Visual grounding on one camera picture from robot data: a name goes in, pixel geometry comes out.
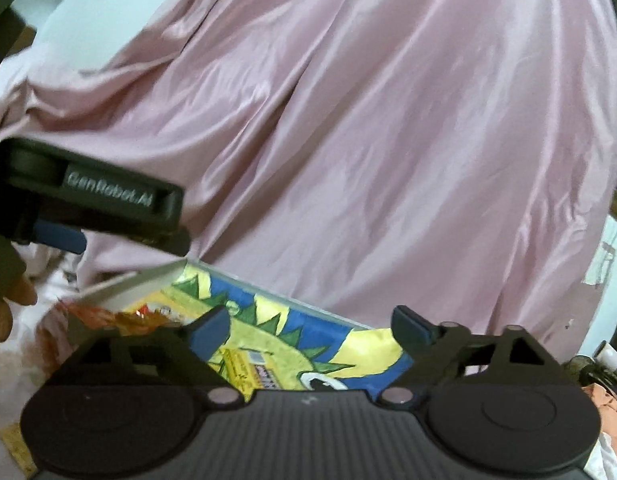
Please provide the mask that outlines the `person's left hand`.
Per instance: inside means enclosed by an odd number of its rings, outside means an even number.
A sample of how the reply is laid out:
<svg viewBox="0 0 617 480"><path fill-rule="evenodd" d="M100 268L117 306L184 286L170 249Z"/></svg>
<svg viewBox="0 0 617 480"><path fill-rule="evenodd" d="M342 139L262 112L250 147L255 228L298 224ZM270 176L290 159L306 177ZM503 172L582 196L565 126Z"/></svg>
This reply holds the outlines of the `person's left hand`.
<svg viewBox="0 0 617 480"><path fill-rule="evenodd" d="M17 249L0 236L0 344L12 331L10 302L24 307L36 304L37 294L25 271L26 265Z"/></svg>

